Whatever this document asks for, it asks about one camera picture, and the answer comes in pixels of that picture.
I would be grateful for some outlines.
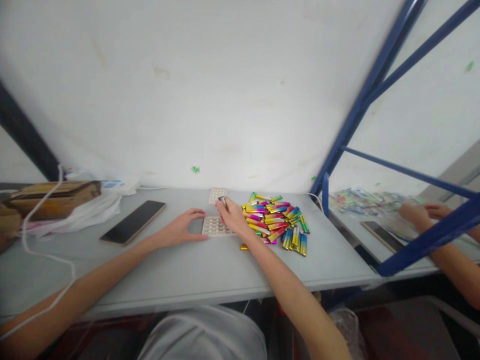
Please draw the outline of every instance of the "blue metal frame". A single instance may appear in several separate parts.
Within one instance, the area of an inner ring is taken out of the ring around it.
[[[321,191],[321,207],[323,214],[329,218],[329,173],[326,172],[323,176],[323,189]]]
[[[377,163],[377,164],[380,164],[380,165],[383,165],[384,167],[386,168],[390,168],[392,170],[396,170],[398,171],[399,173],[402,173],[402,174],[405,174],[405,175],[408,175],[408,176],[411,176],[412,178],[415,178],[415,179],[418,179],[418,180],[422,180],[426,183],[429,183],[429,184],[432,184],[438,188],[441,188],[441,189],[444,189],[444,190],[447,190],[451,193],[454,193],[454,194],[457,194],[457,195],[460,195],[464,198],[473,198],[477,193],[474,192],[474,191],[471,191],[471,190],[468,190],[467,188],[464,188],[464,187],[460,187],[460,186],[457,186],[451,182],[447,182],[447,181],[442,181],[442,180],[439,180],[437,179],[436,177],[432,177],[432,176],[429,176],[429,175],[426,175],[424,173],[421,173],[421,172],[418,172],[418,171],[415,171],[415,170],[411,170],[409,168],[406,168],[406,167],[403,167],[403,166],[400,166],[400,165],[397,165],[393,162],[389,162],[389,161],[386,161],[386,160],[382,160],[378,157],[375,157],[375,156],[372,156],[372,155],[368,155],[366,153],[363,153],[363,152],[360,152],[360,151],[357,151],[357,150],[353,150],[349,147],[346,147],[346,146],[341,146],[340,147],[344,152],[348,152],[348,153],[351,153],[351,154],[354,154],[354,155],[357,155],[361,158],[364,158],[364,159],[367,159],[367,160],[370,160],[371,162],[374,162],[374,163]]]
[[[320,193],[325,173],[329,175],[332,174],[343,153],[340,146],[347,146],[349,144],[360,121],[362,121],[362,118],[367,112],[368,106],[365,106],[365,99],[379,86],[387,75],[426,3],[427,0],[406,0],[403,4],[400,14],[346,118],[345,124],[341,128],[325,163],[323,163],[316,177],[316,181],[310,190],[312,194],[318,195]]]
[[[389,87],[400,79],[408,70],[418,63],[426,54],[437,46],[445,37],[455,30],[465,19],[480,7],[480,0],[468,0],[455,12],[432,36],[430,36],[407,60],[405,60],[387,79],[388,70],[392,66],[400,48],[422,12],[427,0],[406,0],[398,18],[388,35],[363,87],[345,120],[328,157],[320,169],[310,192],[319,194],[322,191],[323,210],[328,214],[329,176],[332,174],[342,154],[346,151],[361,158],[373,161],[434,186],[448,190],[470,200],[438,222],[415,241],[392,255],[377,267],[382,276],[392,276],[405,267],[415,263],[440,246],[453,241],[460,234],[480,224],[480,193],[475,193],[455,184],[436,179],[389,161],[362,153],[347,147],[369,106]]]
[[[458,238],[461,234],[480,224],[479,209],[480,193],[378,265],[376,271],[384,277],[395,275],[439,247]]]

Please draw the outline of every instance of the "worker's hands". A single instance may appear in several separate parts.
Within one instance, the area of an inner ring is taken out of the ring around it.
[[[220,213],[221,221],[239,236],[246,236],[251,233],[253,230],[245,220],[240,205],[230,200],[228,196],[225,196],[225,201],[228,206],[228,211],[220,200],[217,200],[215,203]]]
[[[423,207],[428,212],[430,219],[435,220],[442,220],[453,211],[451,208],[443,204],[428,203],[423,205]]]
[[[407,220],[408,222],[415,225],[424,225],[431,224],[432,222],[429,219],[429,213],[425,207],[422,205],[414,205],[408,202],[405,202],[400,209],[398,210],[400,216]]]
[[[189,232],[190,222],[195,219],[204,218],[205,216],[207,216],[205,211],[192,207],[163,229],[147,237],[144,241],[152,250],[156,250],[159,248],[174,247],[187,242],[207,240],[209,237],[206,235],[192,234]]]

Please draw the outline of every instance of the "table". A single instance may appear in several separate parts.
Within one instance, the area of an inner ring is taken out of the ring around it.
[[[348,212],[341,213],[334,207],[330,207],[329,211],[330,216],[334,216],[338,222],[340,222],[348,230],[348,232],[363,245],[365,250],[379,263],[384,262],[393,255],[393,253],[385,245],[383,245],[362,224],[360,224],[360,221],[376,221],[374,216],[361,216],[360,219],[359,216],[354,216]],[[480,244],[478,244],[471,237],[468,235],[462,235],[460,238],[455,239],[453,244],[455,244],[473,262],[480,264]],[[438,266],[435,265],[435,263],[429,257],[424,257],[394,276],[385,278],[385,281],[418,278],[439,271],[440,269]]]
[[[57,234],[49,241],[30,240],[36,252],[54,254],[75,263],[78,276],[119,255],[141,239],[155,233],[189,208],[204,209],[217,216],[208,204],[209,189],[139,190],[122,198],[120,214],[107,222],[83,230]],[[262,193],[277,196],[278,193]],[[244,204],[249,192],[228,191]],[[269,245],[311,291],[349,286],[368,286],[381,278],[348,244],[307,195],[282,194],[299,206],[310,228],[308,254],[285,251],[281,244]],[[99,241],[115,224],[147,200],[167,203],[165,210],[127,247]],[[200,233],[202,219],[190,226]],[[160,249],[109,291],[81,320],[146,314],[198,305],[221,304],[269,297],[273,292],[252,254],[240,250],[241,240],[232,235]],[[20,242],[0,255],[0,314],[23,312],[69,282],[66,265],[26,254]]]

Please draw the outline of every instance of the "person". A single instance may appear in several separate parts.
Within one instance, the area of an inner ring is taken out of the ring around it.
[[[241,207],[226,197],[228,210],[217,201],[222,221],[248,245],[282,309],[303,338],[313,359],[351,359],[340,331],[288,266],[248,226]],[[62,335],[84,312],[131,272],[142,260],[161,248],[205,241],[191,234],[189,223],[204,218],[192,208],[157,233],[78,279],[51,310],[28,322],[0,342],[2,359],[34,359]],[[0,336],[46,309],[55,293],[0,325]],[[247,316],[222,308],[203,306],[174,311],[152,331],[139,359],[266,359],[264,336]]]
[[[441,220],[452,211],[449,207],[436,203],[404,203],[399,209],[400,216],[410,222],[419,234],[434,226],[431,219]],[[467,234],[480,244],[480,225]],[[432,252],[430,257],[465,300],[476,310],[480,310],[480,267],[451,242]]]

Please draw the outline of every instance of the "smartphone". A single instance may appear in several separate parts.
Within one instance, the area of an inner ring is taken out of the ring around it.
[[[380,240],[392,253],[396,253],[404,247],[400,241],[375,221],[362,221],[360,224]]]
[[[112,227],[100,240],[119,246],[130,243],[167,204],[148,200],[137,207],[130,215]]]

